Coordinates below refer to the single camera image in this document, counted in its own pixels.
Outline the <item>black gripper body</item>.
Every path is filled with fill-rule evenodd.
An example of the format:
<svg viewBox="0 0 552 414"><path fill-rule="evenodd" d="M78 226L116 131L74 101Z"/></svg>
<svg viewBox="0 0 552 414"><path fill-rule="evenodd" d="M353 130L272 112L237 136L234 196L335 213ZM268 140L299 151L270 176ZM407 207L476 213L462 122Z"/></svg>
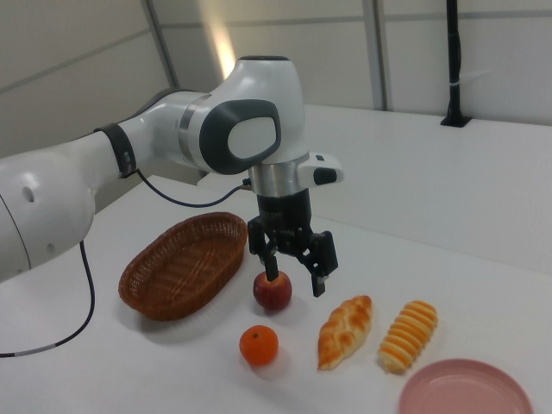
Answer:
<svg viewBox="0 0 552 414"><path fill-rule="evenodd" d="M300 191L284 197L257 197L260 223L268 239L282 254L302 255L309 248L311 230L310 193Z"/></svg>

